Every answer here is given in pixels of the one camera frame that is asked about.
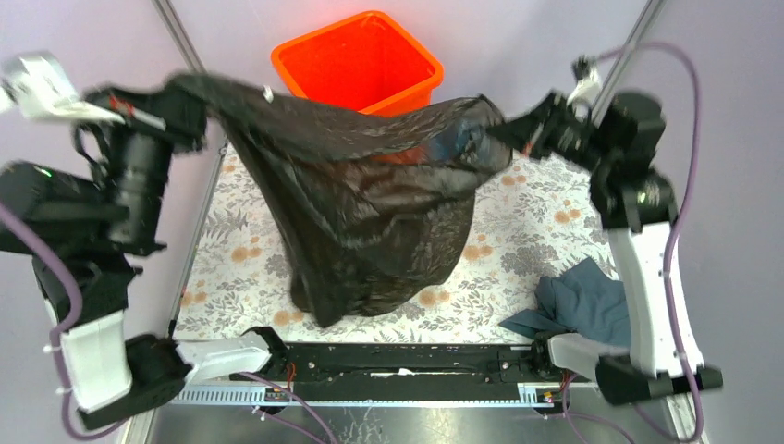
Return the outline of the black plastic trash bag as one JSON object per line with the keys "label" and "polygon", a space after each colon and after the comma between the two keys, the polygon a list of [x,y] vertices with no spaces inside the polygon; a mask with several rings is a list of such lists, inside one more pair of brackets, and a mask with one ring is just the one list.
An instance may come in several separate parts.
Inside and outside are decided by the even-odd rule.
{"label": "black plastic trash bag", "polygon": [[282,235],[291,298],[320,327],[445,282],[476,192],[513,157],[486,135],[503,116],[481,95],[381,117],[219,75],[167,86],[220,123]]}

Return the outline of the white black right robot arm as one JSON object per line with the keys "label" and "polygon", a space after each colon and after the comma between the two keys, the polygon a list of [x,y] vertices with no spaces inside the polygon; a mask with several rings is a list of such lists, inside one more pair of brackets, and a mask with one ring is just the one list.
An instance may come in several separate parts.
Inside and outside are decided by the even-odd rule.
{"label": "white black right robot arm", "polygon": [[678,202],[653,167],[665,130],[661,104],[645,92],[616,94],[599,124],[550,93],[533,110],[488,127],[487,134],[532,159],[558,155],[590,175],[590,198],[607,234],[631,322],[629,347],[577,333],[540,333],[533,374],[552,381],[583,376],[613,405],[720,389],[721,371],[704,362],[687,313],[677,261]]}

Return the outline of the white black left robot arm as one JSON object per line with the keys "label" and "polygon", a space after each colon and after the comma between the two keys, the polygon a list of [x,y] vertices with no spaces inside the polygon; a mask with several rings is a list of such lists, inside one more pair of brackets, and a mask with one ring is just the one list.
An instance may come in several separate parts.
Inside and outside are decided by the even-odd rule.
{"label": "white black left robot arm", "polygon": [[204,102],[178,88],[91,92],[59,105],[75,151],[92,135],[99,156],[80,178],[19,161],[1,173],[1,249],[29,256],[53,322],[46,351],[63,384],[65,422],[77,439],[106,435],[137,414],[172,401],[187,385],[239,373],[284,374],[288,350],[269,327],[233,339],[127,338],[130,256],[164,249],[156,231],[173,157],[202,149]]}

